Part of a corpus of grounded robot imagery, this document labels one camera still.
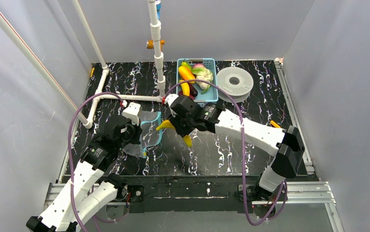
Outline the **clear zip top bag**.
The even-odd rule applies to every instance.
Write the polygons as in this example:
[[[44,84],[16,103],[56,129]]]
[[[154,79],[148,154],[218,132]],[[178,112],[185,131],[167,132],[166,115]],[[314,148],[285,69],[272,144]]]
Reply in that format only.
[[[122,151],[130,156],[146,158],[147,150],[150,147],[158,145],[162,140],[163,132],[161,130],[156,130],[156,128],[162,123],[161,115],[160,111],[141,111],[138,115],[140,119],[140,127],[142,129],[142,133],[139,137],[141,144],[128,144]]]

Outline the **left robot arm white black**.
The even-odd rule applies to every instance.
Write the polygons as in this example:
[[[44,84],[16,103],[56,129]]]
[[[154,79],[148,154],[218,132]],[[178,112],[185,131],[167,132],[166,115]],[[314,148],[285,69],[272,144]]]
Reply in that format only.
[[[55,200],[39,216],[32,216],[26,223],[31,232],[78,232],[85,230],[85,223],[126,186],[126,180],[111,174],[102,180],[93,193],[91,187],[128,144],[140,144],[140,120],[117,115],[111,126],[94,137],[85,149],[74,173]]]

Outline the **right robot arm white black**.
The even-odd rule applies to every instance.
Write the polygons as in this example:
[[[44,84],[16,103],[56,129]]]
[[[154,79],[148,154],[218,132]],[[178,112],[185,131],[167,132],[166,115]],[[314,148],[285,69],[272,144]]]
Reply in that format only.
[[[165,100],[171,114],[163,125],[174,129],[187,146],[192,146],[189,135],[197,129],[242,139],[273,157],[256,184],[247,188],[249,201],[267,201],[285,179],[297,176],[305,151],[297,127],[282,129],[262,125],[214,103],[201,107],[185,95],[170,94]]]

